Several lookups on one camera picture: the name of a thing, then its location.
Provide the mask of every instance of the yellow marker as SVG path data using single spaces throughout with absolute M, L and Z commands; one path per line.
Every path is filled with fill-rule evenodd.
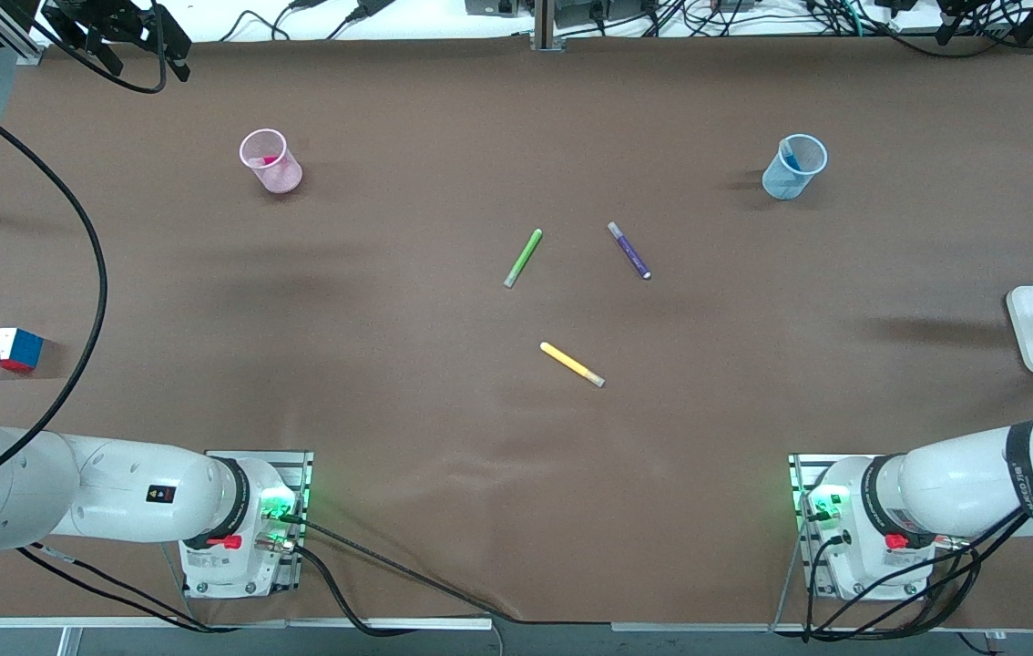
M 550 342 L 541 342 L 541 350 L 549 354 L 553 360 L 557 360 L 561 365 L 566 366 L 574 370 L 574 374 L 578 374 L 582 378 L 586 378 L 587 381 L 595 383 L 597 386 L 604 385 L 605 378 L 598 376 L 598 374 L 593 374 L 592 371 L 587 369 L 582 363 L 567 356 L 567 354 L 558 350 L 558 347 L 550 344 Z

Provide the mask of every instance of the multicolored cube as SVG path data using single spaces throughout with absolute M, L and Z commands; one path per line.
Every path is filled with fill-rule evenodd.
M 0 367 L 26 374 L 38 366 L 42 338 L 22 327 L 0 327 Z

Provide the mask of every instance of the green marker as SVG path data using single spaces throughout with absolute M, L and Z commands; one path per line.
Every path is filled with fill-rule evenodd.
M 525 262 L 528 262 L 528 257 L 533 254 L 533 249 L 536 249 L 536 245 L 541 241 L 541 228 L 534 229 L 533 236 L 528 239 L 528 244 L 525 244 L 525 250 L 521 251 L 521 256 L 516 258 L 516 264 L 512 265 L 512 271 L 509 271 L 508 278 L 505 278 L 505 287 L 512 289 L 512 283 L 516 282 L 518 275 L 521 275 L 521 270 L 525 269 Z

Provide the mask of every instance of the blue cup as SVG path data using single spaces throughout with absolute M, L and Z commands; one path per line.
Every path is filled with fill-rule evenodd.
M 784 136 L 774 160 L 763 171 L 763 190 L 775 199 L 791 200 L 827 164 L 828 151 L 819 138 L 808 134 Z

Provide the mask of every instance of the red button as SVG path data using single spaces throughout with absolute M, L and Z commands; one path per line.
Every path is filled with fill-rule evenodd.
M 209 544 L 221 544 L 225 549 L 242 549 L 242 536 L 224 536 L 224 538 L 209 538 Z
M 909 546 L 909 539 L 906 536 L 899 535 L 898 533 L 890 533 L 884 536 L 884 546 L 890 549 L 905 549 Z

